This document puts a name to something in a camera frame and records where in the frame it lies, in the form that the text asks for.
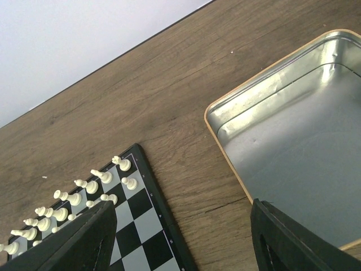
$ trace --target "white pawn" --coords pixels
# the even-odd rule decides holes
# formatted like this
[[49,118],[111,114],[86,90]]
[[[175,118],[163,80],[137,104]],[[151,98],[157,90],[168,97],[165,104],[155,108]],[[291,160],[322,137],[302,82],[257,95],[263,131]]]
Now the white pawn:
[[68,217],[68,210],[65,208],[60,208],[59,210],[54,210],[53,208],[36,208],[35,213],[39,216],[51,217],[54,216],[58,221],[64,221]]
[[35,239],[38,231],[35,228],[31,228],[30,230],[12,230],[10,233],[15,236],[22,236],[28,241],[31,241]]
[[119,165],[121,171],[128,171],[131,167],[131,162],[128,159],[121,159],[119,156],[114,156],[112,163]]
[[138,182],[136,181],[136,179],[133,178],[129,179],[127,177],[123,177],[122,183],[125,184],[126,188],[128,188],[129,190],[134,190],[138,186]]
[[41,242],[42,242],[41,240],[39,240],[39,241],[34,241],[34,242],[33,242],[33,247],[34,247],[34,246],[37,246],[37,245],[40,244]]
[[57,233],[59,230],[60,230],[59,227],[54,227],[54,228],[51,229],[51,232],[52,233]]
[[18,249],[19,249],[19,243],[17,243],[17,242],[12,242],[11,244],[8,244],[7,246],[5,246],[4,244],[0,244],[0,252],[4,250],[7,253],[9,253],[9,255],[13,255],[13,254],[17,253]]
[[95,205],[97,205],[99,202],[100,202],[99,200],[97,200],[97,201],[95,201],[95,202],[93,202],[92,200],[88,200],[88,201],[85,203],[85,205],[86,205],[87,207],[91,208],[91,207],[94,207]]
[[113,178],[113,175],[110,172],[100,172],[100,171],[96,171],[95,169],[92,169],[90,173],[99,177],[102,183],[110,183]]
[[78,216],[81,216],[81,213],[80,213],[79,215],[75,215],[75,214],[71,213],[71,214],[68,216],[68,220],[73,221],[73,220],[75,220]]
[[79,193],[69,195],[67,192],[56,190],[54,192],[54,199],[68,200],[72,206],[77,206],[81,202],[81,195]]
[[112,200],[114,205],[117,204],[117,201],[118,201],[118,197],[115,196],[114,194],[108,196],[107,194],[103,194],[100,196],[100,199],[101,200]]
[[24,220],[24,223],[28,226],[37,226],[39,231],[46,231],[50,227],[50,219],[49,218],[43,218],[42,220],[32,219],[28,218]]
[[98,190],[98,186],[99,186],[96,181],[86,182],[83,180],[75,180],[74,183],[76,186],[85,188],[88,194],[94,194]]

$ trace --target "black square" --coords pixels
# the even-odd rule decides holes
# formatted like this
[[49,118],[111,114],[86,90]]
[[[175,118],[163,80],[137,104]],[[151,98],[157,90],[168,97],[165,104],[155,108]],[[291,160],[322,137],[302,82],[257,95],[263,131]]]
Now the black square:
[[146,240],[143,243],[143,248],[151,270],[155,270],[173,258],[163,231]]
[[126,159],[128,159],[131,162],[130,169],[128,171],[121,171],[119,165],[116,165],[116,169],[119,174],[119,178],[122,179],[123,177],[128,177],[132,173],[137,171],[137,166],[135,165],[134,159],[132,155],[129,155]]
[[[70,214],[72,214],[72,206],[70,205],[70,202],[66,201],[63,205],[59,206],[59,208],[57,208],[57,210],[60,209],[60,208],[67,209],[68,210],[68,216]],[[58,227],[60,227],[60,226],[62,226],[62,224],[64,224],[67,221],[68,221],[68,218],[66,218],[64,221],[56,221],[56,224],[57,224]]]
[[116,238],[120,255],[123,258],[142,245],[134,222],[118,231],[116,233]]
[[128,199],[128,204],[133,219],[137,219],[139,216],[152,208],[152,203],[149,200],[146,189],[141,189],[141,191]]
[[122,259],[113,263],[109,271],[125,271]]
[[108,192],[106,192],[106,194],[107,195],[115,194],[118,197],[117,204],[115,204],[115,208],[117,208],[120,204],[126,201],[122,183],[118,183],[115,187],[113,187]]
[[98,190],[97,190],[94,194],[86,193],[86,198],[87,198],[88,200],[92,200],[92,201],[94,202],[94,201],[96,201],[97,199],[99,199],[101,195],[104,194],[104,190],[103,190],[103,187],[102,187],[102,181],[101,181],[99,178],[97,178],[97,176],[92,177],[92,178],[89,180],[89,182],[90,182],[90,181],[95,181],[95,182],[98,183]]

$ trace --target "white square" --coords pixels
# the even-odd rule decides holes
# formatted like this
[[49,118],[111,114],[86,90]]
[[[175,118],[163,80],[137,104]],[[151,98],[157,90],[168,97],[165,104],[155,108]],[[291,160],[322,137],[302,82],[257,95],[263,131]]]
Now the white square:
[[112,265],[113,263],[115,263],[117,260],[119,260],[121,257],[120,255],[120,250],[119,250],[119,246],[118,246],[118,241],[117,238],[115,238],[115,242],[114,242],[114,247],[113,247],[113,252],[112,252],[112,256],[111,256],[111,263],[110,265]]
[[142,244],[163,229],[154,208],[139,216],[136,220],[134,220],[134,224],[137,228],[139,239]]
[[113,175],[113,178],[110,183],[102,183],[104,193],[108,192],[110,189],[120,183],[119,174],[115,166],[109,169],[107,172],[110,172]]
[[134,196],[136,193],[138,193],[139,191],[141,191],[141,189],[145,188],[142,176],[140,175],[139,171],[135,171],[133,172],[131,175],[128,176],[129,179],[133,178],[136,179],[136,181],[138,182],[137,188],[134,190],[129,190],[128,188],[126,188],[126,185],[123,185],[123,190],[124,190],[124,194],[126,199],[130,199],[132,196]]
[[172,258],[154,271],[179,271],[179,266],[175,258]]
[[115,208],[115,213],[117,215],[117,232],[133,221],[127,201]]
[[132,253],[126,255],[123,259],[125,271],[150,271],[146,254],[143,247],[138,247]]

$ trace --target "chess board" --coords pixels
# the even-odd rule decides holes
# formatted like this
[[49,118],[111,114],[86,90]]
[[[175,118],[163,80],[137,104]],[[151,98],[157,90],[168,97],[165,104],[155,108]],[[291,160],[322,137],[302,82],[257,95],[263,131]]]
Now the chess board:
[[[60,200],[51,207],[66,208],[69,214],[79,215],[88,210],[85,205],[87,200],[96,201],[100,200],[102,194],[115,194],[118,197],[115,204],[117,230],[110,271],[197,270],[142,147],[134,144],[119,156],[131,161],[131,168],[128,171],[121,171],[119,165],[109,163],[100,171],[112,173],[113,178],[110,183],[102,183],[99,178],[92,176],[87,182],[96,181],[99,184],[95,194],[88,194],[85,189],[77,187],[70,194],[81,194],[82,200],[79,205],[72,206],[67,200]],[[136,179],[137,188],[127,189],[121,183],[123,177]],[[54,217],[50,217],[50,220],[49,229],[43,232],[38,230],[37,236],[32,241],[12,236],[9,244],[18,242],[19,249],[16,254],[8,255],[8,260],[31,249],[34,241],[43,240],[53,234],[52,228],[56,226],[63,228],[71,223],[67,219],[62,222],[56,221]]]

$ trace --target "open tin box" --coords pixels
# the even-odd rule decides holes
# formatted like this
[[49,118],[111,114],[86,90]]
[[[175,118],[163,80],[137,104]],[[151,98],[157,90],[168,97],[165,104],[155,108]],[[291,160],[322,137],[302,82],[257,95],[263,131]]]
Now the open tin box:
[[246,195],[344,250],[361,243],[361,36],[334,30],[212,103]]

